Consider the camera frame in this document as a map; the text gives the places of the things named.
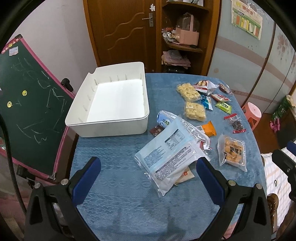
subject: chalkboard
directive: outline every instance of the chalkboard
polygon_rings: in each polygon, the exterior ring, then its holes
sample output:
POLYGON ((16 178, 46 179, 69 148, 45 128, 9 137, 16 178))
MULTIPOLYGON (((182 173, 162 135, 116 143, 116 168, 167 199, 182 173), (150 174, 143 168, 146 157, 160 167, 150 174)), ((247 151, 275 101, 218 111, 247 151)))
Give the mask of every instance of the chalkboard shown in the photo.
POLYGON ((53 80, 21 35, 0 54, 0 88, 0 112, 13 158, 52 176, 73 98, 53 80))

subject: door lock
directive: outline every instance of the door lock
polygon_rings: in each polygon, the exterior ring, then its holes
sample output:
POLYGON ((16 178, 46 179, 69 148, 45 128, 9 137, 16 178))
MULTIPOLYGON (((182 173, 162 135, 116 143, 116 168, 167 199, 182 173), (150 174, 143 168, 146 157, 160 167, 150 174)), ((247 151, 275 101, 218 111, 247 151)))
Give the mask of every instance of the door lock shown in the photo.
POLYGON ((145 20, 145 19, 149 19, 149 26, 150 27, 153 27, 154 26, 154 24, 153 24, 153 13, 152 12, 149 13, 149 17, 148 18, 142 18, 142 20, 145 20))

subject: pink stool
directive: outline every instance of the pink stool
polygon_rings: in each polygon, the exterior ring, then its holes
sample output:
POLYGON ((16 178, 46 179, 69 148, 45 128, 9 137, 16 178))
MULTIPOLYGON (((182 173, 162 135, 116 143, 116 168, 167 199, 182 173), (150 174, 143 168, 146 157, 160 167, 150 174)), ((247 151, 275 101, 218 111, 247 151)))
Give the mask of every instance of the pink stool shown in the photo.
POLYGON ((261 119, 261 111, 257 106, 252 104, 251 102, 247 102, 243 107, 242 110, 252 128, 252 130, 255 129, 255 127, 258 125, 258 122, 261 119))

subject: screw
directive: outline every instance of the screw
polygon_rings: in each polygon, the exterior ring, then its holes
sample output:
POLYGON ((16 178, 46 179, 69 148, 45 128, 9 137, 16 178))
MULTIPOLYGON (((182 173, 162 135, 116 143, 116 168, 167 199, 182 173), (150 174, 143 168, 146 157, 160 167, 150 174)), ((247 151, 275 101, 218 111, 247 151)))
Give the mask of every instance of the screw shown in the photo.
POLYGON ((235 181, 233 181, 233 180, 229 180, 229 181, 228 181, 228 184, 229 184, 230 186, 235 186, 237 183, 236 183, 235 181))
POLYGON ((258 189, 262 189, 262 185, 261 185, 260 183, 257 183, 257 184, 256 184, 256 187, 257 187, 258 189))
POLYGON ((63 180, 61 180, 61 184, 62 184, 62 185, 67 185, 68 182, 69 182, 68 179, 63 179, 63 180))
POLYGON ((36 183, 35 185, 34 185, 34 187, 37 189, 37 188, 39 188, 41 186, 41 184, 40 183, 36 183))

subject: poster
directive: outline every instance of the poster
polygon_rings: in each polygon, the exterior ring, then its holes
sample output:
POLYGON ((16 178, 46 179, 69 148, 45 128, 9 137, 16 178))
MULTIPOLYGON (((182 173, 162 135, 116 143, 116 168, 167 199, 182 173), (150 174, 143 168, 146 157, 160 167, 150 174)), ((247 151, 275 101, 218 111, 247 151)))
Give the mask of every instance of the poster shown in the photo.
POLYGON ((263 18, 248 5, 239 0, 231 0, 231 23, 255 38, 261 38, 263 18))

